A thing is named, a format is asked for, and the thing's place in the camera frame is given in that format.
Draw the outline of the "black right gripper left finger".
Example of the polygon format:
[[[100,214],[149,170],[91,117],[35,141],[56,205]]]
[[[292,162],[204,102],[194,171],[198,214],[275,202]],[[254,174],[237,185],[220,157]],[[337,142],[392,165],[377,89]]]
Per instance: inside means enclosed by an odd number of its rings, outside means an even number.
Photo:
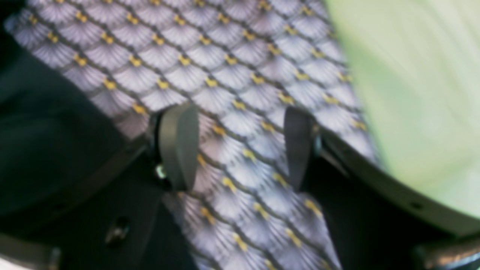
[[[195,106],[170,106],[89,176],[1,214],[1,269],[152,270],[175,234],[161,196],[193,187],[198,136]]]

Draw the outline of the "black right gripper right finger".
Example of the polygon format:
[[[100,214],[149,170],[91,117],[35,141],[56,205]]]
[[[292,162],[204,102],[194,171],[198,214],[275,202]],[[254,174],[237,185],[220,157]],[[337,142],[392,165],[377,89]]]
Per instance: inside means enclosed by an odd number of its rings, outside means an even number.
[[[319,201],[345,270],[478,270],[479,220],[394,179],[302,109],[284,119],[288,181]]]

